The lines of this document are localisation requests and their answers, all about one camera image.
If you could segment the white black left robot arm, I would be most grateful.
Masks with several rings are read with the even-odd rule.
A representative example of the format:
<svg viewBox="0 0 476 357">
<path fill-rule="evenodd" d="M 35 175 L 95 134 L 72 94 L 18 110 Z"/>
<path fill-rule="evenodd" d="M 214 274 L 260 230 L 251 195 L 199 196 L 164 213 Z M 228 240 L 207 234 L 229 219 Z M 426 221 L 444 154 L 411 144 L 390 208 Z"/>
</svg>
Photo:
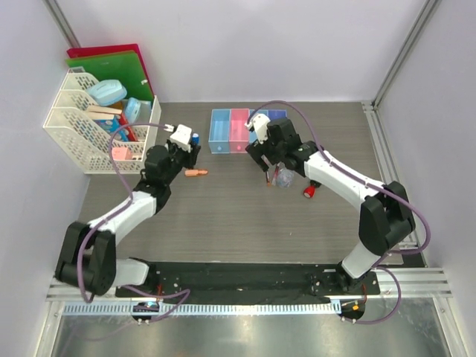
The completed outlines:
<svg viewBox="0 0 476 357">
<path fill-rule="evenodd" d="M 152 265 L 145 260 L 117 258 L 117 245 L 145 220 L 156 215 L 171 196 L 170 185 L 183 170 L 192 170 L 201 146 L 189 150 L 168 140 L 146 153 L 141 178 L 128 198 L 116 208 L 87 223 L 72 222 L 65 232 L 54 277 L 92 296 L 104 295 L 112 287 L 132 286 L 149 297 L 158 288 Z"/>
</svg>

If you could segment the orange utility knife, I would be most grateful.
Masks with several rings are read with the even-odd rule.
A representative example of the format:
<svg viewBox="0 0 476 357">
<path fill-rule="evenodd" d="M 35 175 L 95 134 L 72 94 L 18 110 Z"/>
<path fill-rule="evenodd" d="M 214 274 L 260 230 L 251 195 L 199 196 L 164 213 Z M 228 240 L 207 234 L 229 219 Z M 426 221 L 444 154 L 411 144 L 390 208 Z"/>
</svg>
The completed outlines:
<svg viewBox="0 0 476 357">
<path fill-rule="evenodd" d="M 193 169 L 193 170 L 184 171 L 184 175 L 186 177 L 206 176 L 207 174 L 208 174 L 208 170 L 206 169 Z"/>
</svg>

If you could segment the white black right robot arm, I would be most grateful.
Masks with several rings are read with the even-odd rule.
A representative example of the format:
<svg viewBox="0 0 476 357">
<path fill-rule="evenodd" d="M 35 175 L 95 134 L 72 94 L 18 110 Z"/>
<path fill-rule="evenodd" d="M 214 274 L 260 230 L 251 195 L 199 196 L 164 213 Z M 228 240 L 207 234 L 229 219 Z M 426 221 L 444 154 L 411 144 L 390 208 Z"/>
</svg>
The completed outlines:
<svg viewBox="0 0 476 357">
<path fill-rule="evenodd" d="M 335 282 L 343 293 L 359 289 L 369 270 L 414 231 L 414 215 L 399 182 L 384 184 L 368 178 L 314 141 L 303 142 L 288 118 L 270 120 L 259 114 L 245 128 L 257 136 L 246 151 L 263 171 L 283 164 L 337 193 L 358 211 L 358 244 L 335 268 Z"/>
</svg>

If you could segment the red stamp black cap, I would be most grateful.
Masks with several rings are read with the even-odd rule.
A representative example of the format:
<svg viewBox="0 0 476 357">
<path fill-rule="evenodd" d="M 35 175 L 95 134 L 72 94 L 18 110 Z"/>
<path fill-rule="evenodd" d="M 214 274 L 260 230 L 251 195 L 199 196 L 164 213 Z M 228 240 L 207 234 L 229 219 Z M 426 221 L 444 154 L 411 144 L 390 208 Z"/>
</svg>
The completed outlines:
<svg viewBox="0 0 476 357">
<path fill-rule="evenodd" d="M 310 180 L 309 185 L 303 190 L 303 195 L 311 199 L 315 195 L 315 191 L 321 186 L 321 183 L 315 180 Z"/>
</svg>

